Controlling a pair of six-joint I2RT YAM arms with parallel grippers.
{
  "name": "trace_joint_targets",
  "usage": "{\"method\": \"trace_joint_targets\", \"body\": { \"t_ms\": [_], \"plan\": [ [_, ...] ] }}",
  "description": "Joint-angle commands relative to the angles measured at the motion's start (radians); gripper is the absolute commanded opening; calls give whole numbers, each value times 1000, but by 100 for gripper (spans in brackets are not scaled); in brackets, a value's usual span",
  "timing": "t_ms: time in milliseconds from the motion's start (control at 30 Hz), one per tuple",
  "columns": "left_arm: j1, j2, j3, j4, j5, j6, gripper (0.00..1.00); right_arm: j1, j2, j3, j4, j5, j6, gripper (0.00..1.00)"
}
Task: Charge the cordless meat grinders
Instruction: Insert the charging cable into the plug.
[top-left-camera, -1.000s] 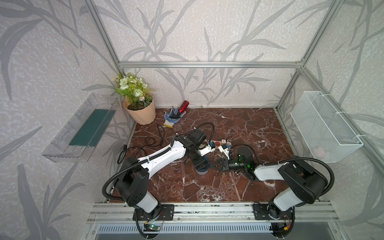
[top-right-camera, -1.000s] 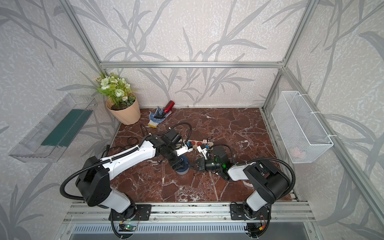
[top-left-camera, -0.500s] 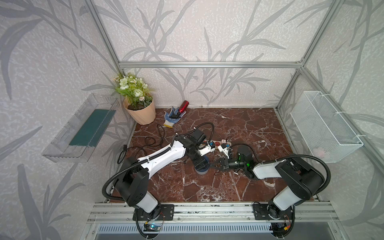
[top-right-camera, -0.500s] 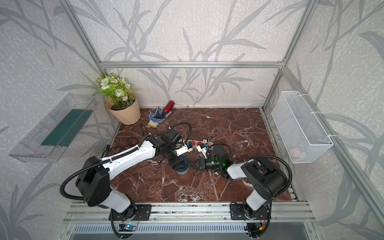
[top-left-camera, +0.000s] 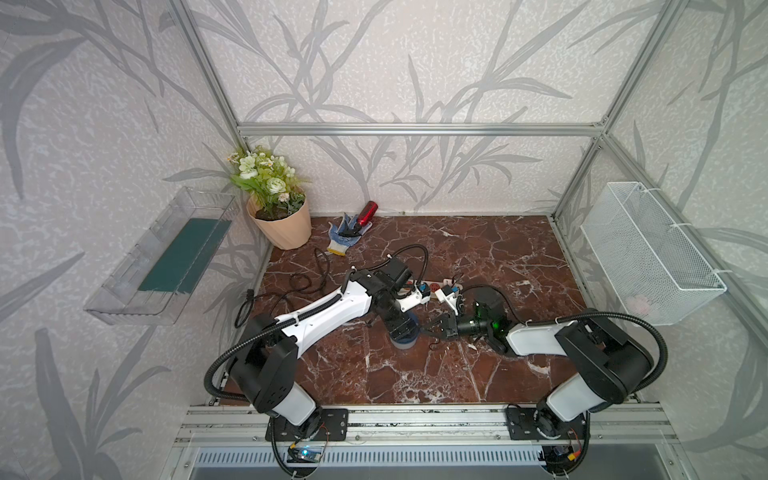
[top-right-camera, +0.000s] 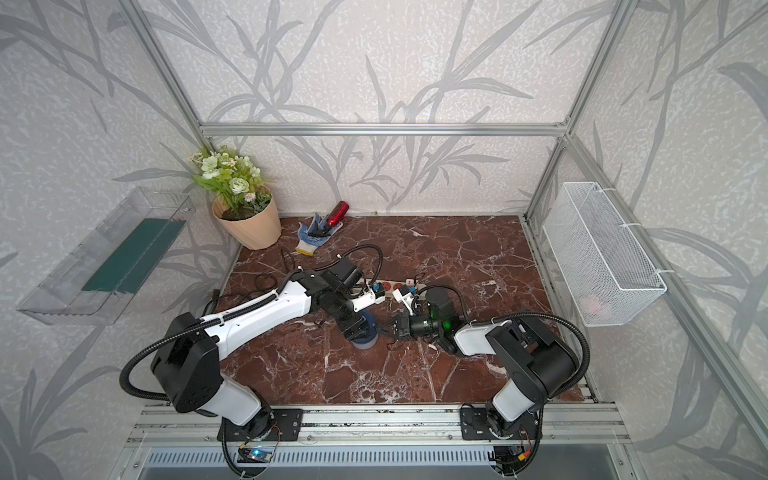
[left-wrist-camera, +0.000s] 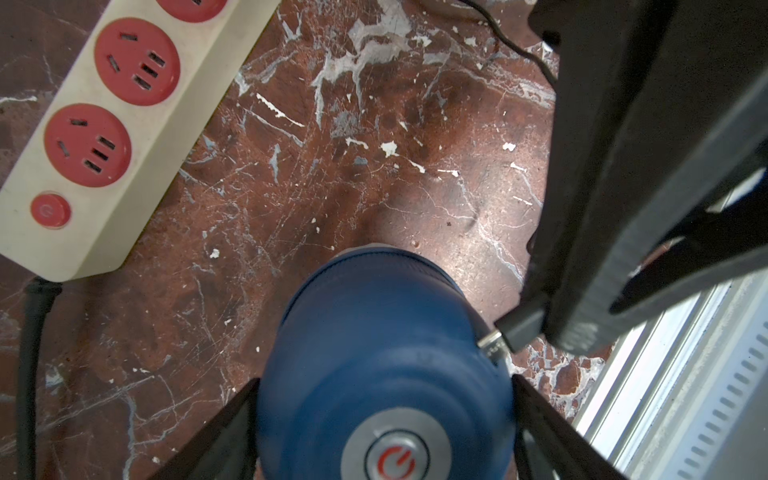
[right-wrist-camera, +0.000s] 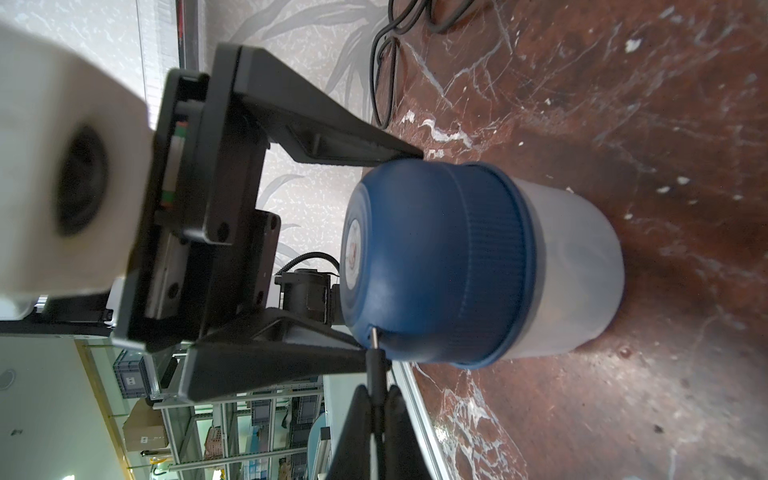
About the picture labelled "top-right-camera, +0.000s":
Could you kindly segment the blue cordless meat grinder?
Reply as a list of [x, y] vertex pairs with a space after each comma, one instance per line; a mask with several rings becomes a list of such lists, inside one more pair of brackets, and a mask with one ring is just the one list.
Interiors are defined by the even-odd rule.
[[352, 340], [352, 345], [359, 350], [371, 349], [379, 338], [378, 322], [375, 316], [369, 311], [361, 312], [362, 332], [357, 334]]

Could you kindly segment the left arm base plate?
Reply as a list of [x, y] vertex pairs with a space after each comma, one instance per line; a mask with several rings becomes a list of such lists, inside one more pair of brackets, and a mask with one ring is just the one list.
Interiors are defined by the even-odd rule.
[[304, 411], [300, 408], [267, 408], [259, 411], [244, 426], [222, 420], [217, 434], [220, 442], [287, 441], [298, 439]]

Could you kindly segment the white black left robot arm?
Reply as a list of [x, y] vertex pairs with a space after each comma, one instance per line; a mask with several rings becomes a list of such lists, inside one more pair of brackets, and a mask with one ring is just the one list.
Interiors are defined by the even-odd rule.
[[179, 413], [202, 410], [259, 429], [269, 418], [266, 404], [223, 375], [221, 362], [262, 334], [317, 310], [331, 316], [348, 341], [368, 341], [376, 330], [363, 312], [382, 303], [386, 293], [377, 283], [356, 291], [361, 280], [355, 263], [341, 257], [323, 271], [295, 269], [268, 293], [223, 312], [182, 314], [162, 339], [127, 362], [120, 386], [136, 398], [169, 402]]

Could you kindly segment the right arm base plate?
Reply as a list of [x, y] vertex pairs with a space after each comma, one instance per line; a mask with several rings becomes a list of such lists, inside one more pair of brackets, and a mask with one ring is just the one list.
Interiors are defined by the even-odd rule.
[[507, 421], [486, 406], [464, 403], [459, 407], [463, 440], [540, 440], [541, 420], [525, 411], [517, 420]]

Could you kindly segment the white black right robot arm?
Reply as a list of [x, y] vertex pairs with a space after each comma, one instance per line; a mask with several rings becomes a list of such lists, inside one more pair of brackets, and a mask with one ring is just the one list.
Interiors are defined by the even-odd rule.
[[591, 351], [572, 322], [545, 312], [518, 312], [471, 322], [456, 310], [457, 290], [428, 285], [401, 287], [392, 293], [404, 312], [395, 317], [398, 340], [429, 340], [454, 356], [491, 355], [502, 363], [507, 383], [469, 419], [479, 435], [508, 439], [541, 425], [540, 414], [552, 399], [586, 374]]

